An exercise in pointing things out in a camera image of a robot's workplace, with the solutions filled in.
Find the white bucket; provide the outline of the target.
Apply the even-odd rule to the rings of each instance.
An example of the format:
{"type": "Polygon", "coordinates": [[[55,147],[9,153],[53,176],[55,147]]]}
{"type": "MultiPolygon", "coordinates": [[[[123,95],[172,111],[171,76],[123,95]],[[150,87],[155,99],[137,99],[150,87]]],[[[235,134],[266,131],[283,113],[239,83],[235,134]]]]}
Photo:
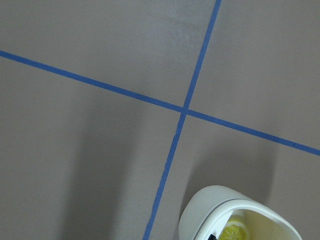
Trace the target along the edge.
{"type": "Polygon", "coordinates": [[[178,224],[181,240],[218,240],[228,221],[244,223],[251,240],[300,240],[297,230],[283,217],[225,186],[199,190],[188,202],[178,224]]]}

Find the green lemon slice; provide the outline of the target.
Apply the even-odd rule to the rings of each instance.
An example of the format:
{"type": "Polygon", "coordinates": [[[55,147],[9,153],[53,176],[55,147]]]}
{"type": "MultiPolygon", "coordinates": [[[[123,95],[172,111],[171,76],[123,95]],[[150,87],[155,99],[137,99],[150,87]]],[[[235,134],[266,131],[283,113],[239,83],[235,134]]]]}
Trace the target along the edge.
{"type": "Polygon", "coordinates": [[[230,220],[218,237],[219,240],[250,240],[251,235],[247,226],[240,221],[230,220]]]}

